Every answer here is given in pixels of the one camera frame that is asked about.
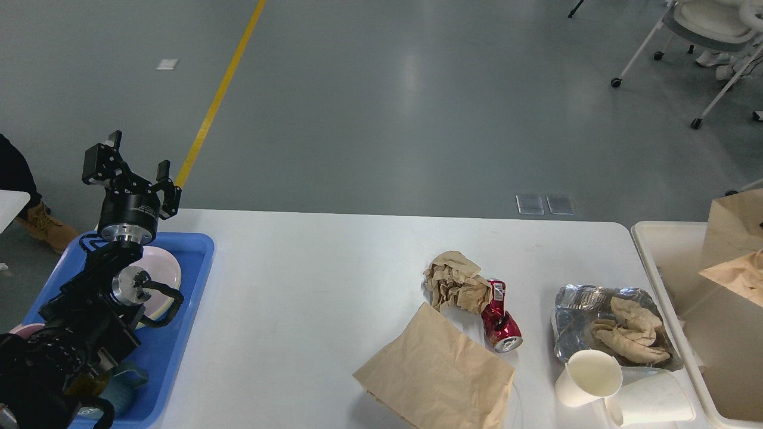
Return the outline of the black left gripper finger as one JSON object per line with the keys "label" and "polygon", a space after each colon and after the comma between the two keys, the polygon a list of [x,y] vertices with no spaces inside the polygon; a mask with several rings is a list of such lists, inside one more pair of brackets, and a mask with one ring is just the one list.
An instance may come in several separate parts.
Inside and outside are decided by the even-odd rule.
{"label": "black left gripper finger", "polygon": [[103,186],[114,194],[146,194],[150,181],[133,171],[120,155],[122,131],[116,130],[103,143],[97,143],[85,152],[82,182]]}
{"label": "black left gripper finger", "polygon": [[170,177],[170,161],[163,160],[157,166],[156,180],[149,187],[150,192],[160,202],[158,217],[167,220],[179,212],[182,188],[175,185]]}

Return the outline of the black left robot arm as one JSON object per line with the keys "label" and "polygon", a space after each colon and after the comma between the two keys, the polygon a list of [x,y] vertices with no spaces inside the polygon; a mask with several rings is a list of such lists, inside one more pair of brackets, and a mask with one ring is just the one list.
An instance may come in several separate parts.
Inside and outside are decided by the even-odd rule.
{"label": "black left robot arm", "polygon": [[23,338],[2,334],[2,404],[17,428],[66,428],[81,408],[97,408],[96,428],[112,426],[114,405],[96,393],[71,393],[82,375],[114,369],[141,345],[135,329],[166,326],[179,312],[179,290],[152,280],[136,261],[156,239],[158,222],[174,217],[182,190],[163,160],[153,181],[120,155],[122,131],[85,152],[82,182],[104,187],[98,228],[104,242],[85,250],[85,265],[40,309],[43,328]]}

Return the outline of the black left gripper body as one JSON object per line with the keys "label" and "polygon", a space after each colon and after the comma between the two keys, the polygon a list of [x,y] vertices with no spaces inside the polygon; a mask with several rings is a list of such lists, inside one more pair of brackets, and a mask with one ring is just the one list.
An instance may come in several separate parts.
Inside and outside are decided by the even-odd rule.
{"label": "black left gripper body", "polygon": [[107,242],[131,241],[147,245],[156,239],[160,199],[155,194],[107,190],[97,233]]}

